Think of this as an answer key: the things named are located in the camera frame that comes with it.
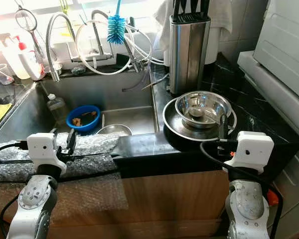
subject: bubble wrap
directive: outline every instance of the bubble wrap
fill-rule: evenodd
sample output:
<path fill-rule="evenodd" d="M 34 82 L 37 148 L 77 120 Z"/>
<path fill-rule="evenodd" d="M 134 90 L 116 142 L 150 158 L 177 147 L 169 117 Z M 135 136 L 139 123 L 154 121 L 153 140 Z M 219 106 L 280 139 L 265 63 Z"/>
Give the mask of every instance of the bubble wrap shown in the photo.
<path fill-rule="evenodd" d="M 57 136 L 57 144 L 66 146 L 67 133 Z M 74 155 L 111 152 L 115 147 L 120 133 L 77 136 Z M 15 147 L 0 152 L 0 160 L 29 160 L 27 150 Z M 67 163 L 67 172 L 63 177 L 88 175 L 116 166 L 110 156 L 86 156 Z M 0 181 L 25 181 L 29 173 L 34 173 L 33 163 L 0 164 Z M 2 208 L 24 187 L 23 183 L 0 183 L 0 212 Z M 96 211 L 126 210 L 128 202 L 124 193 L 123 183 L 119 173 L 101 177 L 75 180 L 59 183 L 58 202 L 53 210 L 51 225 L 62 224 L 69 218 L 78 215 L 95 214 Z M 5 219 L 11 221 L 16 211 L 14 203 L 6 212 Z"/>
<path fill-rule="evenodd" d="M 120 135 L 120 133 L 112 133 L 77 136 L 73 155 L 111 152 Z M 56 139 L 57 145 L 65 148 L 67 136 L 67 133 L 59 133 Z M 15 142 L 1 143 L 0 147 Z M 0 151 L 0 160 L 30 160 L 30 158 L 27 150 L 10 147 Z M 115 168 L 116 166 L 111 156 L 86 156 L 76 159 L 74 162 L 67 162 L 67 172 L 62 177 L 89 175 Z M 0 181 L 24 182 L 28 175 L 32 173 L 35 173 L 33 163 L 0 164 Z"/>

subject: sink basin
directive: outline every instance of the sink basin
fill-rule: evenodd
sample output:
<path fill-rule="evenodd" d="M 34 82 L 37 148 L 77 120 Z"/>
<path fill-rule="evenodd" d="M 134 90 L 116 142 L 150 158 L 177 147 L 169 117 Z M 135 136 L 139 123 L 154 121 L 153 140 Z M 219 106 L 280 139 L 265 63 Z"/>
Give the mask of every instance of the sink basin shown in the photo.
<path fill-rule="evenodd" d="M 113 76 L 84 76 L 62 79 L 59 83 L 52 80 L 42 81 L 47 94 L 62 97 L 69 110 L 82 105 L 96 105 L 105 116 L 105 125 L 121 123 L 128 126 L 133 134 L 155 132 L 154 110 L 150 89 L 142 91 L 141 87 L 123 92 L 137 84 L 144 73 L 124 72 Z M 149 84 L 147 77 L 143 85 Z M 69 131 L 63 125 L 60 130 Z M 101 128 L 101 121 L 89 134 Z"/>
<path fill-rule="evenodd" d="M 142 85 L 130 91 L 122 91 L 136 85 L 144 72 L 123 72 L 113 76 L 82 76 L 62 78 L 59 83 L 46 79 L 36 83 L 26 99 L 15 109 L 11 117 L 0 128 L 0 143 L 14 139 L 25 139 L 35 132 L 49 132 L 57 127 L 59 132 L 68 132 L 64 124 L 57 125 L 46 106 L 48 94 L 62 97 L 69 110 L 82 105 L 96 105 L 105 116 L 105 125 L 120 123 L 128 126 L 133 134 L 155 132 L 155 113 L 150 88 L 141 88 L 150 83 L 147 75 Z M 101 129 L 101 120 L 90 132 Z"/>

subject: countertop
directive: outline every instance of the countertop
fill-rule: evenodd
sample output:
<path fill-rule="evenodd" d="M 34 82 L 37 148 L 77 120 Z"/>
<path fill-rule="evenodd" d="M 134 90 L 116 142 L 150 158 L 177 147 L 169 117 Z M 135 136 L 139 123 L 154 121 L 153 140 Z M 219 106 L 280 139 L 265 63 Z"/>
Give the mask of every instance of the countertop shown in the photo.
<path fill-rule="evenodd" d="M 164 66 L 152 65 L 151 81 L 161 79 L 166 73 Z M 7 102 L 17 107 L 33 84 L 24 80 L 8 86 L 0 84 L 0 89 L 7 91 L 0 98 L 9 98 Z M 184 139 L 164 126 L 163 108 L 177 97 L 166 91 L 167 85 L 168 79 L 152 87 L 159 132 L 118 139 L 115 151 L 122 157 L 115 158 L 114 162 L 122 178 L 221 169 L 204 158 L 199 142 Z M 299 150 L 299 136 L 244 78 L 243 72 L 231 66 L 222 54 L 215 63 L 205 66 L 201 89 L 218 93 L 231 103 L 237 115 L 237 126 L 229 138 L 235 139 L 238 132 L 244 130 L 264 132 L 273 139 L 275 147 L 262 174 L 264 179 L 272 181 Z"/>

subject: black cable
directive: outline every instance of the black cable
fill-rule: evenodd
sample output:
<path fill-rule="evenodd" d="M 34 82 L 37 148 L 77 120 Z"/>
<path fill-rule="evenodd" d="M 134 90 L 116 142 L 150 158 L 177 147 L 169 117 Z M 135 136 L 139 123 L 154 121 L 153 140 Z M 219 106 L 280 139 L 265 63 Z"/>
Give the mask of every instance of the black cable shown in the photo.
<path fill-rule="evenodd" d="M 5 149 L 5 148 L 9 148 L 9 147 L 19 147 L 19 144 L 18 143 L 6 144 L 6 145 L 0 147 L 0 151 Z"/>
<path fill-rule="evenodd" d="M 253 179 L 255 182 L 259 183 L 260 185 L 266 187 L 266 188 L 269 188 L 271 191 L 273 191 L 276 196 L 278 197 L 278 208 L 277 208 L 277 211 L 276 211 L 276 215 L 275 215 L 275 219 L 274 219 L 274 223 L 273 223 L 273 226 L 272 226 L 272 230 L 271 230 L 271 234 L 270 234 L 270 239 L 274 239 L 275 238 L 275 235 L 276 235 L 276 231 L 277 231 L 277 227 L 278 227 L 278 223 L 279 223 L 279 219 L 280 219 L 280 216 L 281 216 L 281 213 L 283 211 L 283 203 L 284 203 L 284 200 L 283 200 L 283 197 L 282 195 L 280 194 L 280 192 L 272 185 L 270 185 L 269 183 L 267 183 L 266 181 L 264 181 L 263 179 L 261 179 L 260 177 L 258 176 L 255 176 L 251 173 L 248 173 L 240 168 L 236 168 L 236 167 L 233 167 L 233 166 L 230 166 L 222 161 L 219 161 L 218 159 L 212 157 L 211 155 L 209 155 L 204 146 L 205 145 L 216 145 L 217 143 L 219 143 L 219 141 L 214 141 L 214 142 L 202 142 L 200 144 L 200 150 L 202 151 L 202 153 L 212 162 L 216 163 L 216 164 L 219 164 L 220 166 L 224 167 L 224 168 L 227 168 L 228 170 L 232 170 L 232 171 L 235 171 L 236 173 L 240 173 L 240 174 L 244 174 L 248 177 L 250 177 L 251 179 Z"/>
<path fill-rule="evenodd" d="M 25 160 L 0 160 L 0 164 L 15 164 L 15 163 L 19 163 L 19 164 L 23 164 L 23 163 L 33 163 L 32 160 L 29 159 L 25 159 Z"/>
<path fill-rule="evenodd" d="M 1 228 L 1 232 L 4 238 L 6 238 L 6 230 L 4 228 L 4 213 L 6 212 L 6 210 L 11 206 L 12 203 L 14 203 L 15 200 L 17 200 L 19 197 L 19 194 L 16 195 L 10 202 L 8 202 L 7 205 L 5 205 L 5 207 L 2 209 L 1 213 L 0 213 L 0 228 Z"/>

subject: dish soap bottle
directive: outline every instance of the dish soap bottle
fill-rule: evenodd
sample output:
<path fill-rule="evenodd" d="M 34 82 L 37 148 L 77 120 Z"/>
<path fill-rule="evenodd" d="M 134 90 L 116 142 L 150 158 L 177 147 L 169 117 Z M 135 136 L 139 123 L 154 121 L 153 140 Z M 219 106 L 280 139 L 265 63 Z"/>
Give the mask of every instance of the dish soap bottle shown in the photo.
<path fill-rule="evenodd" d="M 15 38 L 18 40 L 18 46 L 20 49 L 18 55 L 23 67 L 32 80 L 38 81 L 42 79 L 45 76 L 45 73 L 43 72 L 43 65 L 38 63 L 34 51 L 29 51 L 26 44 L 20 41 L 20 37 L 18 35 L 13 39 Z"/>
<path fill-rule="evenodd" d="M 0 41 L 4 46 L 4 48 L 2 49 L 2 54 L 13 69 L 16 76 L 18 76 L 18 78 L 22 80 L 30 78 L 29 74 L 27 73 L 19 59 L 19 48 L 10 38 L 10 33 L 0 34 Z"/>
<path fill-rule="evenodd" d="M 55 121 L 58 125 L 64 124 L 69 110 L 65 102 L 60 97 L 55 97 L 54 94 L 48 95 L 49 101 L 46 103 L 49 110 L 53 114 Z"/>

